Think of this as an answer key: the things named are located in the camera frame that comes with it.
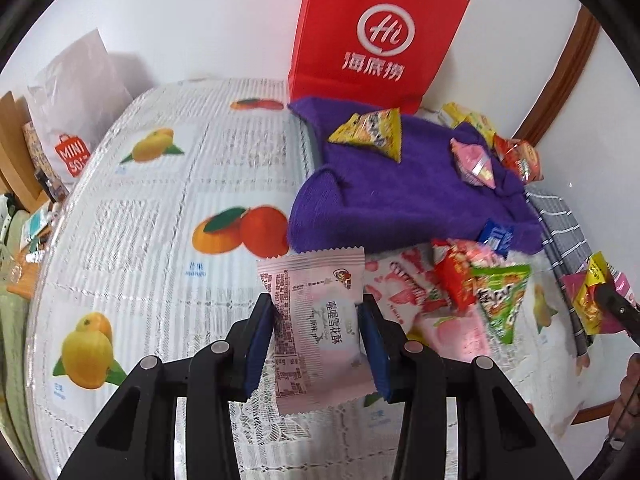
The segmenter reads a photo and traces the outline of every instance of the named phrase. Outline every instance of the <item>lace tablecloth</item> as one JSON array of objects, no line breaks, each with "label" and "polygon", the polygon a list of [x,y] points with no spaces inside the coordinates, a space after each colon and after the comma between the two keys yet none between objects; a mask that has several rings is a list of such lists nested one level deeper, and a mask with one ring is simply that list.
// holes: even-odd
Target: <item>lace tablecloth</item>
[{"label": "lace tablecloth", "polygon": [[[236,242],[228,237],[208,249],[226,252],[209,254],[195,232],[207,219],[237,208],[267,205],[288,217],[298,189],[314,170],[314,149],[300,120],[279,109],[286,94],[283,82],[268,80],[204,80],[153,89],[136,99],[92,156],[52,236],[28,327],[28,407],[49,478],[59,474],[116,389],[109,379],[95,389],[81,388],[81,381],[71,378],[80,372],[61,372],[62,343],[81,320],[102,323],[105,338],[110,332],[123,374],[148,354],[164,362],[191,356],[248,317],[263,290],[256,256],[243,244],[230,250]],[[263,105],[254,100],[230,107],[254,98],[263,99]],[[172,145],[154,160],[139,162],[151,155],[134,148],[158,128],[172,129]],[[576,373],[568,315],[548,261],[539,254],[532,264],[516,343],[494,344],[494,358],[556,439],[593,374]],[[532,312],[538,282],[558,311],[541,332]],[[111,330],[92,313],[104,316]],[[105,344],[107,339],[97,337]],[[118,383],[117,373],[111,382]],[[365,407],[360,399],[279,416],[273,392],[268,356],[252,398],[230,406],[243,478],[390,478],[401,405],[379,401]],[[180,402],[178,480],[186,478],[185,412],[186,403]],[[455,478],[453,404],[449,412],[447,475]]]}]

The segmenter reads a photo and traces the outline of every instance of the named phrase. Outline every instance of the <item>fruit printed tablecloth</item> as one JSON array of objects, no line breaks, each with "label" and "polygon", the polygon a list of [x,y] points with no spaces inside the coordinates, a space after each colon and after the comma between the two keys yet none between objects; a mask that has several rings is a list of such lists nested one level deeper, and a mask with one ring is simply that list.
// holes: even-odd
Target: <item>fruit printed tablecloth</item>
[{"label": "fruit printed tablecloth", "polygon": [[[286,94],[283,82],[270,80],[153,89],[96,149],[52,235],[30,312],[27,402],[45,478],[58,476],[140,359],[193,356],[251,313],[264,290],[256,259],[289,251],[290,208],[315,169],[310,136],[286,109]],[[414,280],[426,278],[426,267],[415,267],[420,260],[403,252],[391,256]],[[370,259],[367,279],[394,298],[393,308],[415,309],[406,282],[373,269],[388,256]],[[555,438],[584,397],[590,370],[576,367],[566,309],[549,275],[534,272],[515,343],[489,338],[488,345]],[[434,323],[444,340],[460,332],[455,320]],[[402,409],[370,396],[280,416],[270,351],[252,398],[230,404],[241,476],[388,479]],[[179,402],[177,480],[186,478],[185,413]],[[448,475],[455,457],[451,449]]]}]

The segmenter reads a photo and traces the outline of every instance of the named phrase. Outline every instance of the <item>screw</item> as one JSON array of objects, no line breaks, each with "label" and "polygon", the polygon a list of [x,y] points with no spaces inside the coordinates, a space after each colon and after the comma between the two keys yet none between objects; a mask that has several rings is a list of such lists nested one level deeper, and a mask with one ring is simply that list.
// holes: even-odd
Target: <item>screw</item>
[{"label": "screw", "polygon": [[227,350],[229,350],[229,348],[230,348],[229,343],[227,343],[224,339],[221,339],[220,341],[216,341],[211,345],[211,351],[214,354],[223,354]]},{"label": "screw", "polygon": [[420,341],[411,340],[404,343],[404,349],[407,352],[411,352],[412,354],[419,354],[420,352],[422,352],[423,348],[424,346],[422,346],[422,343],[420,343]]},{"label": "screw", "polygon": [[486,355],[481,355],[476,359],[476,365],[478,368],[482,368],[482,370],[490,370],[494,367],[494,362]]},{"label": "screw", "polygon": [[140,361],[140,367],[143,370],[151,370],[151,368],[155,367],[158,364],[158,358],[155,355],[148,355],[142,358]]}]

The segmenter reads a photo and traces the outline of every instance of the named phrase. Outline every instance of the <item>striped cloth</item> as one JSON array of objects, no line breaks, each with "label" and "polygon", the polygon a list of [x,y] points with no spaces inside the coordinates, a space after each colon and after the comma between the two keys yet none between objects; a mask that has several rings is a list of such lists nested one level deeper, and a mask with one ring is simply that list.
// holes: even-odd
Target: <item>striped cloth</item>
[{"label": "striped cloth", "polygon": [[593,252],[584,239],[574,213],[562,197],[549,193],[539,182],[525,186],[525,195],[542,225],[542,244],[569,309],[578,355],[586,354],[591,341],[571,298],[567,296],[562,277],[584,270],[586,261]]}]

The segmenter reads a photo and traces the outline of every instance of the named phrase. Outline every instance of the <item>white wall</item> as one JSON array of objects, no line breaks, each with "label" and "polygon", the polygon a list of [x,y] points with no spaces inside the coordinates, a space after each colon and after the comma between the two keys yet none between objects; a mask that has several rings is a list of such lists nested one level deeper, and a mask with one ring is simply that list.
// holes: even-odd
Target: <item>white wall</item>
[{"label": "white wall", "polygon": [[578,0],[471,0],[424,103],[457,101],[511,137],[556,67]]},{"label": "white wall", "polygon": [[545,183],[567,200],[594,251],[640,292],[638,82],[600,32],[584,73],[538,145]]},{"label": "white wall", "polygon": [[[0,74],[18,95],[52,57],[98,27],[137,95],[200,76],[286,78],[301,0],[56,0]],[[510,136],[556,65],[576,0],[471,0],[426,104],[482,110]]]}]

